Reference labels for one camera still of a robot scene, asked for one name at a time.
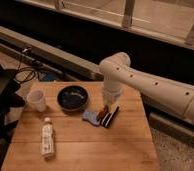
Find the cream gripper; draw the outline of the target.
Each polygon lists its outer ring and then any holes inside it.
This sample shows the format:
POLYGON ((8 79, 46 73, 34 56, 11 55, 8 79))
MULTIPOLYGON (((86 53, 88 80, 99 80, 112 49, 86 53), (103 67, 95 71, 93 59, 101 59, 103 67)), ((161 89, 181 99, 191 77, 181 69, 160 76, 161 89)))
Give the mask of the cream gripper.
POLYGON ((103 104, 107 106, 109 109, 111 109, 112 107, 118 104, 119 97, 120 93, 114 94, 103 93, 102 94, 103 104))

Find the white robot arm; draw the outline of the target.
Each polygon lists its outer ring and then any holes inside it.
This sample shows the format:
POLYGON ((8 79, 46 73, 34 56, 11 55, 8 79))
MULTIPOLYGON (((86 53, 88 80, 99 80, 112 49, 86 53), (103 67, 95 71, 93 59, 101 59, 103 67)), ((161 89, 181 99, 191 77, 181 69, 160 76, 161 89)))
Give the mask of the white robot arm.
MULTIPOLYGON (((119 52, 103 59, 99 70, 104 76, 104 104, 112 104, 121 95, 121 84, 131 86, 153 100, 159 107, 194 122, 194 86, 144 73, 130 67, 130 57, 119 52)), ((194 156, 190 171, 194 171, 194 156)))

